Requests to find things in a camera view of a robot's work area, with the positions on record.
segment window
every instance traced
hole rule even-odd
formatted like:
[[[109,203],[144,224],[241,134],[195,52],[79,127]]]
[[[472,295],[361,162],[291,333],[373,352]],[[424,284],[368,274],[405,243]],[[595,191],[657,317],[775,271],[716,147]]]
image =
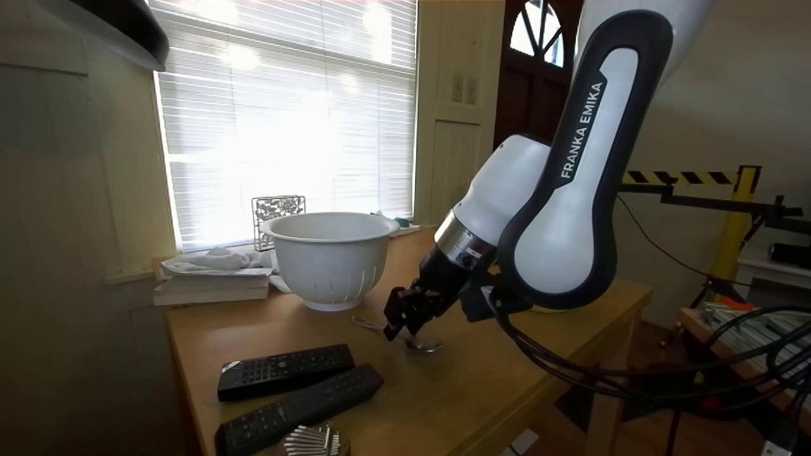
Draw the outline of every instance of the window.
[[[563,28],[546,0],[526,0],[515,19],[508,48],[563,70]]]
[[[180,248],[252,238],[251,201],[412,213],[412,0],[151,0]]]

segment arched window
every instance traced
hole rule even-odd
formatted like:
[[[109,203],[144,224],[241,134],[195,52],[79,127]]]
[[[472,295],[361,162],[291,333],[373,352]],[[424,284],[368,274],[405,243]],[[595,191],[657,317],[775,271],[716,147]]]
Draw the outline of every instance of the arched window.
[[[546,0],[526,0],[511,23],[508,48],[541,63],[565,66],[563,28]]]

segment white wall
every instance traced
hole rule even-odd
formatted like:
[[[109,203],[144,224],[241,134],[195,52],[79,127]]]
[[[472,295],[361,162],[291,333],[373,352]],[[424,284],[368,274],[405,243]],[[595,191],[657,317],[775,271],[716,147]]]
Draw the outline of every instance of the white wall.
[[[151,76],[0,4],[0,453],[182,453]]]
[[[811,211],[811,4],[716,0],[691,53],[661,86],[630,168],[762,166],[758,201]],[[626,195],[650,238],[696,270],[714,262],[724,213]],[[647,320],[671,325],[702,279],[657,253],[615,209],[621,274],[654,286]]]

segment black remote control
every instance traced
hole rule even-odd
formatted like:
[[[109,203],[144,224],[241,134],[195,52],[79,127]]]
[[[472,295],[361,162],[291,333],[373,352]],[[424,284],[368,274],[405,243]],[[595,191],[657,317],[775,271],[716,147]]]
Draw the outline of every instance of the black remote control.
[[[255,408],[235,422],[221,424],[214,434],[218,456],[255,453],[296,427],[313,427],[334,414],[373,398],[382,377],[370,366],[327,377],[280,401]]]
[[[353,369],[354,361],[346,344],[235,361],[222,366],[221,371],[218,398],[226,403],[273,396],[294,389],[306,389]]]

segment mixing bowl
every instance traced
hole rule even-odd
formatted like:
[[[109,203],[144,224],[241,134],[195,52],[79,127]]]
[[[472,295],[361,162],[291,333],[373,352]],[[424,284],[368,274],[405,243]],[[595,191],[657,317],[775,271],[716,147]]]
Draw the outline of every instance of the mixing bowl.
[[[302,213],[272,222],[278,274],[308,309],[345,312],[378,284],[396,224],[368,213]]]

